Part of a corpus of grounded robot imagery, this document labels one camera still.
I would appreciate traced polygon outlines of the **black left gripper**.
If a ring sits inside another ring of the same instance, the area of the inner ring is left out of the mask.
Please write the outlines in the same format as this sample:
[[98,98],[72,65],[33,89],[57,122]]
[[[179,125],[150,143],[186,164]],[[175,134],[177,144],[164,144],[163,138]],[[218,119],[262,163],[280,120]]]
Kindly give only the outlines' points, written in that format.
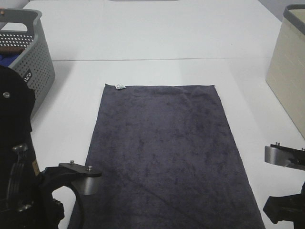
[[2,229],[57,229],[64,218],[63,204],[53,191],[83,177],[83,166],[60,163],[40,172],[31,145],[0,147],[0,227]]

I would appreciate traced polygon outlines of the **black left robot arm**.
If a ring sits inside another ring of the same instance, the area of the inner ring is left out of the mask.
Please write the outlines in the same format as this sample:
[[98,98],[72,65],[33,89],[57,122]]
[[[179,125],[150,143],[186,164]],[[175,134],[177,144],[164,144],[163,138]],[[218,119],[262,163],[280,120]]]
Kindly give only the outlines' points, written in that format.
[[31,139],[35,93],[17,72],[0,69],[0,226],[3,229],[56,229],[63,204],[53,191],[66,186],[79,196],[73,181],[82,172],[73,162],[40,171]]

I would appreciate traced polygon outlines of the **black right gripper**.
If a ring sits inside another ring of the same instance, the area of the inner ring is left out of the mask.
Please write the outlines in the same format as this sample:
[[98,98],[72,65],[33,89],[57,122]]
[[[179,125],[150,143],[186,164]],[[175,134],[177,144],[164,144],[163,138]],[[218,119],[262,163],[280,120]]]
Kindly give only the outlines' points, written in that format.
[[272,223],[279,221],[293,222],[294,229],[305,228],[305,184],[303,184],[300,194],[282,197],[269,196],[264,213]]

